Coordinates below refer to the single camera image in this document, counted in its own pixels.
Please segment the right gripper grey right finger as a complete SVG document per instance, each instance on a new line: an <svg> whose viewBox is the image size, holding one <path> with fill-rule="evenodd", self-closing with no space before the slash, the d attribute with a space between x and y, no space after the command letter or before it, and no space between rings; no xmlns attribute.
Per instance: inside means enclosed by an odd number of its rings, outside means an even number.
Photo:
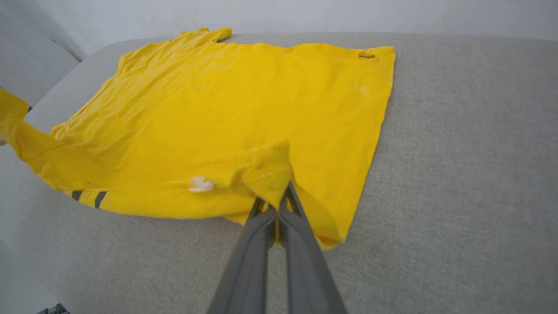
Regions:
<svg viewBox="0 0 558 314"><path fill-rule="evenodd" d="M290 314L346 314L347 309L293 183L279 205L279 240L286 249Z"/></svg>

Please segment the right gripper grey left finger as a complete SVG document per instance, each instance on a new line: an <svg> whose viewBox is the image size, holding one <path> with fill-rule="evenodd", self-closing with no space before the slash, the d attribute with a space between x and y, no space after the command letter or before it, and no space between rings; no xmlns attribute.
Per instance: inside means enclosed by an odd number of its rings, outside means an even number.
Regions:
<svg viewBox="0 0 558 314"><path fill-rule="evenodd" d="M266 311L268 250L275 239L276 215L255 199L208 314L264 314Z"/></svg>

